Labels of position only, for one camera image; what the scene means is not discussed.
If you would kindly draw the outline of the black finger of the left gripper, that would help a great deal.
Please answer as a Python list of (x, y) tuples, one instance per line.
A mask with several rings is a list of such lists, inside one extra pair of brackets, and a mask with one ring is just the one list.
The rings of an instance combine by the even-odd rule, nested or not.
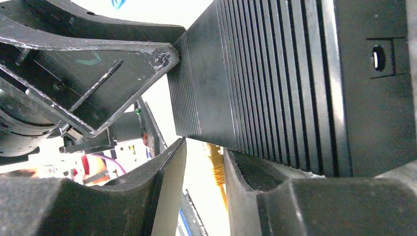
[(76, 38), (174, 43), (185, 28), (95, 14), (70, 0), (6, 0), (0, 13), (26, 27)]
[(102, 133), (178, 62), (171, 43), (68, 37), (0, 17), (0, 70), (81, 136)]

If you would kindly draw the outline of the black network switch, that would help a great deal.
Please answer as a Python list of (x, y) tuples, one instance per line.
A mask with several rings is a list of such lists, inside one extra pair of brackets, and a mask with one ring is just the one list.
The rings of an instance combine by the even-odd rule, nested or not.
[(327, 177), (417, 158), (405, 0), (215, 0), (175, 42), (178, 136)]

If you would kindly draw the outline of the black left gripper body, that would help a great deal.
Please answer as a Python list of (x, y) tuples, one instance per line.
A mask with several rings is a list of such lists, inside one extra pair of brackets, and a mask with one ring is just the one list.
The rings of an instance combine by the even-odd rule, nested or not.
[(0, 72), (0, 163), (24, 162), (39, 153), (39, 144), (54, 135), (58, 126), (50, 114), (30, 99), (27, 87)]

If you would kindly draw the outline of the blue ethernet cable long loop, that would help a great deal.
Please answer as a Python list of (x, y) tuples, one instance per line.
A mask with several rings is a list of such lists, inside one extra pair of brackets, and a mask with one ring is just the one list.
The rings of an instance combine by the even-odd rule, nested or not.
[(120, 9), (124, 4), (126, 0), (111, 0), (112, 7), (114, 9)]

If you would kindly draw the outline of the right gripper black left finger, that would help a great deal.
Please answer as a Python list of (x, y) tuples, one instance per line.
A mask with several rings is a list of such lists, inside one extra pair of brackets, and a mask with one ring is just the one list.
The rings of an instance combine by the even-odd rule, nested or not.
[(177, 139), (157, 157), (103, 186), (66, 178), (3, 177), (3, 236), (173, 236), (187, 145)]

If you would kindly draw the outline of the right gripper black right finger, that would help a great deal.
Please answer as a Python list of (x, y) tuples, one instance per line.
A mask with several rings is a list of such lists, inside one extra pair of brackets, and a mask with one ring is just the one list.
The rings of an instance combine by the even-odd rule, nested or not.
[(224, 149), (233, 236), (414, 236), (417, 180), (321, 177)]

